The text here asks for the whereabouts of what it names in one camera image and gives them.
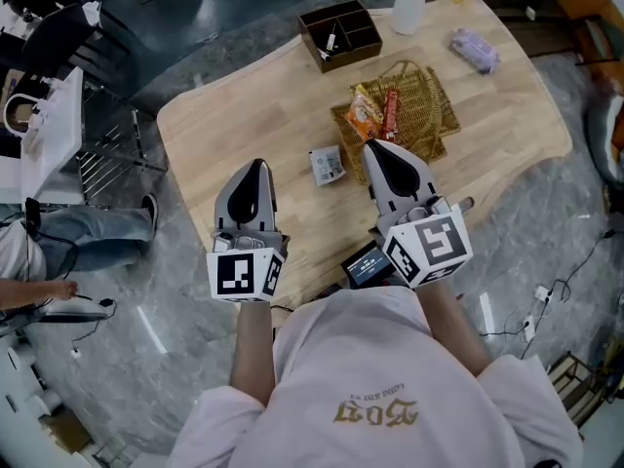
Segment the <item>small screen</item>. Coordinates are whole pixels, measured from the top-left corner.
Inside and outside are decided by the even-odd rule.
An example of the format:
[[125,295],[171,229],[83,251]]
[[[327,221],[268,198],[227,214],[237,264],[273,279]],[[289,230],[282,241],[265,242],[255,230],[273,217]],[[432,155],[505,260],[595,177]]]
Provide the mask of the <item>small screen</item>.
[[373,248],[349,265],[347,270],[356,286],[361,286],[388,265],[390,260],[386,255],[379,248]]

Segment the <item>small white package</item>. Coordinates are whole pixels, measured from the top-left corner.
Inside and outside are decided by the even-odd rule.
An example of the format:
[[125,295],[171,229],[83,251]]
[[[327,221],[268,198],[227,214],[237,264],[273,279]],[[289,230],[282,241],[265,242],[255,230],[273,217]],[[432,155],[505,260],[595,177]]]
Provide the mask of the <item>small white package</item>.
[[337,145],[314,149],[309,154],[317,186],[338,180],[346,173],[342,168],[340,149]]

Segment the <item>pink shirt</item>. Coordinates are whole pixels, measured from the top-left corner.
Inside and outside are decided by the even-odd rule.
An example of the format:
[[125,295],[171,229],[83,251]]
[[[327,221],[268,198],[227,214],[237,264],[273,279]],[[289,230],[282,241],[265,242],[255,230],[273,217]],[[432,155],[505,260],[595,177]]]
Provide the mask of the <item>pink shirt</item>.
[[578,432],[538,358],[503,356],[475,378],[405,288],[304,305],[274,354],[268,407],[229,386],[205,392],[169,466],[581,466]]

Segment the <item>red snack package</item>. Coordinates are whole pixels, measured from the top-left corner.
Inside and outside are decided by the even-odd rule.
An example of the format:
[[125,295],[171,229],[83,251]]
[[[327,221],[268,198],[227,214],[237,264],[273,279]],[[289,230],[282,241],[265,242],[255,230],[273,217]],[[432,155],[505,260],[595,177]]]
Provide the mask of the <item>red snack package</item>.
[[386,92],[386,105],[383,110],[382,135],[384,140],[394,142],[399,129],[397,127],[397,110],[399,109],[399,91],[390,89]]

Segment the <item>jeans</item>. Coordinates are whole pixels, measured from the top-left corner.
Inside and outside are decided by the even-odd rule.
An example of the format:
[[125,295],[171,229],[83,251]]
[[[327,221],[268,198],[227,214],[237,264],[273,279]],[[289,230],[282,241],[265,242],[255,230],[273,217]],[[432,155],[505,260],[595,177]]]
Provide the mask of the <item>jeans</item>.
[[39,232],[78,247],[76,256],[72,245],[38,233],[33,236],[46,258],[47,279],[55,279],[69,269],[84,272],[135,263],[140,258],[140,242],[153,238],[152,219],[144,209],[65,208],[41,214]]

